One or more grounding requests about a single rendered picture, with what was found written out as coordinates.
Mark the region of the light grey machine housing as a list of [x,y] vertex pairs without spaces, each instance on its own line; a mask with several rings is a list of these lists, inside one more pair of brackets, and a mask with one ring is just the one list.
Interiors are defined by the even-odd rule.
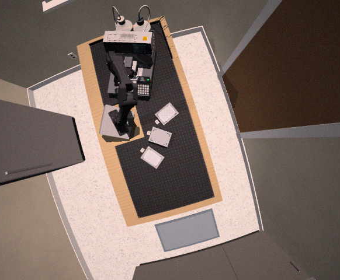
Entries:
[[[130,79],[137,81],[138,97],[150,99],[157,54],[152,32],[105,31],[103,45],[106,53],[115,51],[115,55],[123,57],[124,66],[127,69],[133,69],[134,77]],[[118,87],[114,85],[114,77],[110,73],[107,93],[111,96],[118,95]]]

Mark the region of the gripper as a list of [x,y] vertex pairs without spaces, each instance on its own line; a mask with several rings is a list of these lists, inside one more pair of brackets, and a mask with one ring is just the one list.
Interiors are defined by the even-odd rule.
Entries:
[[114,75],[115,77],[114,77],[114,83],[115,83],[115,86],[119,86],[119,80],[118,80],[118,78],[116,77],[116,75]]

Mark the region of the white plastic bottle with black cap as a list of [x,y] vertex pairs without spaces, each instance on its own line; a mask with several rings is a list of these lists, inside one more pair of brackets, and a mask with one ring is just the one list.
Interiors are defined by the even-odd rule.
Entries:
[[[134,32],[143,32],[144,27],[145,27],[147,21],[144,20],[142,16],[140,16],[140,20],[137,17],[136,21],[137,22],[134,24],[134,27],[133,27]],[[150,23],[148,23],[147,27],[145,28],[145,32],[152,32],[151,31]]]
[[121,19],[119,17],[117,18],[118,24],[116,25],[116,31],[134,31],[132,22],[129,20],[125,20],[123,16],[120,17]]

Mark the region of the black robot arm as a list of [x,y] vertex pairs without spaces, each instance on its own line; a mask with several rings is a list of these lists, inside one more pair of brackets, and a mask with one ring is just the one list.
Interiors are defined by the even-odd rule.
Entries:
[[[133,69],[125,69],[124,60],[121,55],[115,55],[114,51],[108,51],[106,54],[106,62],[109,71],[116,75],[119,80],[119,89],[117,95],[117,101],[119,104],[119,112],[115,109],[109,112],[109,116],[116,127],[119,135],[127,133],[126,127],[127,116],[129,111],[134,108],[138,103],[138,84],[133,83],[131,80],[134,77]],[[130,79],[131,78],[131,79]],[[126,92],[132,91],[132,94],[127,94]],[[127,107],[128,106],[128,107]],[[121,125],[120,125],[121,124]]]

